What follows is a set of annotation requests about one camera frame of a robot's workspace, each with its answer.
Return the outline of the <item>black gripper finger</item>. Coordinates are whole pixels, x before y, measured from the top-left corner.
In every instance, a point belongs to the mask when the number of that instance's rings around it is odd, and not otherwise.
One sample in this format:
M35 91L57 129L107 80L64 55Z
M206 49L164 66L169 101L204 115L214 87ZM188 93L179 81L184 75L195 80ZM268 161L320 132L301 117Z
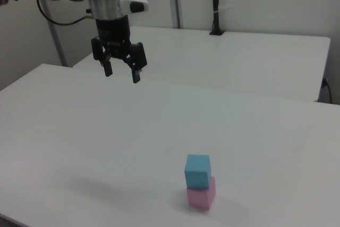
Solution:
M109 77L113 74L112 66L110 63L110 55L103 50L102 40L95 37L91 40L93 59L99 61L104 68L105 76Z
M140 81L140 72L147 65L143 43L129 44L126 47L123 61L131 68L133 83Z

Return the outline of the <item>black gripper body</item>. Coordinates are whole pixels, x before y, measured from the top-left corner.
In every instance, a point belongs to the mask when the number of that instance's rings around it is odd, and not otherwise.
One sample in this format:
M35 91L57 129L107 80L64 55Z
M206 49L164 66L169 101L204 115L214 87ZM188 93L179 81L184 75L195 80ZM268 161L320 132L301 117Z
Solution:
M99 39L111 57L123 59L128 56L131 41L127 15L114 20L96 19L96 26Z

